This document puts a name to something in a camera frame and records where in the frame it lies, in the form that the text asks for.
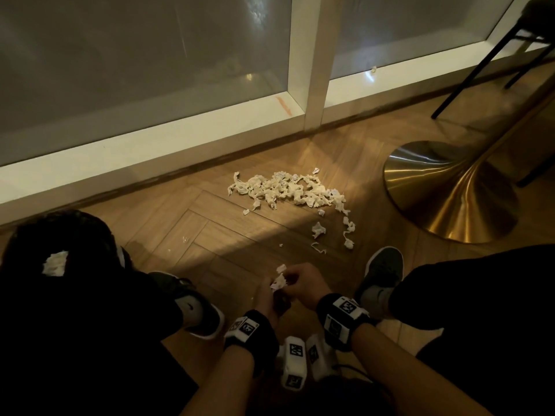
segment wooden floor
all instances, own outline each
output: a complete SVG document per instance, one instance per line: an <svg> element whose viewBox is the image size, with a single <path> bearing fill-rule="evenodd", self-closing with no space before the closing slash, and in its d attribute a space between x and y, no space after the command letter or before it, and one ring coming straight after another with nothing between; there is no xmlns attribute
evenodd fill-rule
<svg viewBox="0 0 555 416"><path fill-rule="evenodd" d="M249 309L260 277L275 276L282 263L310 261L321 269L333 289L352 295L366 261L384 245L394 245L403 252L408 273L425 263L555 242L553 172L518 190L522 217L515 230L504 239L479 246L448 242L419 230L392 206L382 182L384 161L396 147L414 140L457 145L481 142L554 70L553 64L535 69L509 91L502 90L509 77L470 88L437 121L432 121L430 114L444 96L307 138L291 138L266 150L254 148L83 210L110 226L139 269L190 278L228 321ZM510 164L507 158L502 162ZM227 195L235 171L246 180L255 174L269 177L281 170L306 174L314 167L321 169L319 177L326 187L337 188L346 197L346 206L352 210L350 218L356 223L353 251L343 247L343 215L330 207L320 218L315 209L280 202L277 210L271 210L263 202L259 210L244 216L242 211L252 200L237 193ZM318 239L327 248L326 255L310 247L311 226L316 221L328 229ZM0 234L0 247L9 235L10 231ZM398 321L384 322L380 329L410 353L438 334ZM317 330L320 326L315 314L294 304L277 331L280 339L287 335L306 339ZM199 383L220 355L221 343L221 338L202 342L185 332L165 341Z"/></svg>

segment glass window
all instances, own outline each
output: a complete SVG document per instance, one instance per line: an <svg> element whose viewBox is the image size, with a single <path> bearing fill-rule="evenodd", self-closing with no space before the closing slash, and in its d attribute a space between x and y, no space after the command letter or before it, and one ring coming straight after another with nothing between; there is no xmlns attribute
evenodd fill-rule
<svg viewBox="0 0 555 416"><path fill-rule="evenodd" d="M487 39L513 0L345 0L331 78Z"/></svg>
<svg viewBox="0 0 555 416"><path fill-rule="evenodd" d="M0 166L287 90L291 0L0 0Z"/></svg>

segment black pants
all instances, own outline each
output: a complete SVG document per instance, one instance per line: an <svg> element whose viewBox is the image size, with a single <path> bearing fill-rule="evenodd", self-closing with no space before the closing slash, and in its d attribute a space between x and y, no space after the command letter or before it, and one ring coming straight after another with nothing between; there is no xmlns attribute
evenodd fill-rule
<svg viewBox="0 0 555 416"><path fill-rule="evenodd" d="M418 329L443 328L417 357L495 415L531 414L548 395L542 373L555 245L415 268L392 292L395 318Z"/></svg>
<svg viewBox="0 0 555 416"><path fill-rule="evenodd" d="M198 389L160 342L183 314L145 273L45 277L2 293L10 412L174 416Z"/></svg>

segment black sneaker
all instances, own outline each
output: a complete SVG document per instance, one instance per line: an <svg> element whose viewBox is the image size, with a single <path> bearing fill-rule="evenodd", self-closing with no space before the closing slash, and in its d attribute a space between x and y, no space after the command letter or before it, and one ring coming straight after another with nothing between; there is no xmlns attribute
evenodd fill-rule
<svg viewBox="0 0 555 416"><path fill-rule="evenodd" d="M197 326L185 328L186 331L203 340L212 340L220 333L225 322L224 314L195 290L191 280L178 278L163 271L150 272L149 276L173 300L192 296L200 302L203 308L203 319Z"/></svg>
<svg viewBox="0 0 555 416"><path fill-rule="evenodd" d="M395 287L402 279L403 254L395 247L381 248L366 263L364 279L353 299L360 304L362 293L369 287Z"/></svg>

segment wrist tracker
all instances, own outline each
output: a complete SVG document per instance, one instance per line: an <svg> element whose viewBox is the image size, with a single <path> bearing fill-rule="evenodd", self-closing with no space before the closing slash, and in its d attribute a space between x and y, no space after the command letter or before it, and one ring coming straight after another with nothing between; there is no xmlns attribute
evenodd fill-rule
<svg viewBox="0 0 555 416"><path fill-rule="evenodd" d="M342 352L351 350L351 335L363 323L371 323L368 311L357 302L341 294L327 294L316 306L324 338L332 348Z"/></svg>
<svg viewBox="0 0 555 416"><path fill-rule="evenodd" d="M224 335L224 350L232 344L247 349L254 358L253 378L272 367L279 352L279 342L267 317L252 309L237 318Z"/></svg>

